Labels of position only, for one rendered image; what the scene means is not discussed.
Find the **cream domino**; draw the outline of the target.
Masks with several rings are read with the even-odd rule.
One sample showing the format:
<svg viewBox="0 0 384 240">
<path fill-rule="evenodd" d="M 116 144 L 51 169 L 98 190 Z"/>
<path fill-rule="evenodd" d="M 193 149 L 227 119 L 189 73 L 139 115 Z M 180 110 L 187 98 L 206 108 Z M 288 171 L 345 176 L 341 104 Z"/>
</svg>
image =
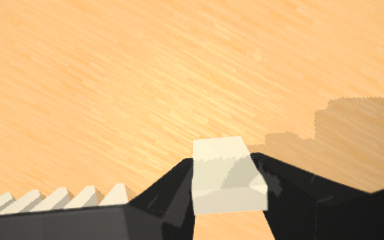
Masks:
<svg viewBox="0 0 384 240">
<path fill-rule="evenodd" d="M 35 208 L 30 212 L 50 210 L 50 209 L 63 209 L 69 204 L 70 198 L 66 187 L 56 189 L 52 194 L 45 198 L 42 202 L 38 203 Z"/>
<path fill-rule="evenodd" d="M 98 206 L 127 204 L 128 197 L 124 183 L 117 183 Z"/>
<path fill-rule="evenodd" d="M 69 204 L 64 208 L 78 208 L 97 206 L 98 201 L 93 186 L 86 186 Z"/>
<path fill-rule="evenodd" d="M 0 196 L 0 211 L 7 208 L 9 205 L 14 203 L 13 198 L 11 197 L 10 193 L 4 193 Z"/>
<path fill-rule="evenodd" d="M 194 215 L 267 211 L 266 183 L 241 136 L 193 140 Z"/>
<path fill-rule="evenodd" d="M 30 212 L 40 202 L 42 202 L 42 198 L 39 189 L 30 190 L 20 197 L 19 200 L 16 200 L 7 208 L 1 210 L 0 214 Z"/>
</svg>

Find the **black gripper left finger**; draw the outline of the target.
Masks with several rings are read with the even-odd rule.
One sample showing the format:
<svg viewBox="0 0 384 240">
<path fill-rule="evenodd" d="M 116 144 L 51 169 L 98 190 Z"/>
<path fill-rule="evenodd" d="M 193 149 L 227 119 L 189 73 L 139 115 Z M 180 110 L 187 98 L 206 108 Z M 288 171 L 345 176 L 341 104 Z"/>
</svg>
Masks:
<svg viewBox="0 0 384 240">
<path fill-rule="evenodd" d="M 193 240 L 194 159 L 127 204 L 0 214 L 0 240 Z"/>
</svg>

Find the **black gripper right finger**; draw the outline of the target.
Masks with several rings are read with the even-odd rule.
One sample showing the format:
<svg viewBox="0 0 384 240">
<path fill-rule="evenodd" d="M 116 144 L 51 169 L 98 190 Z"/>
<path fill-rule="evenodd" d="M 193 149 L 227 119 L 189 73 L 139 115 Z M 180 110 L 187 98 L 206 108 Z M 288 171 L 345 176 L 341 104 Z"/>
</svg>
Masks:
<svg viewBox="0 0 384 240">
<path fill-rule="evenodd" d="M 275 240 L 384 240 L 384 189 L 360 190 L 260 152 L 250 157 L 266 183 L 263 214 Z"/>
</svg>

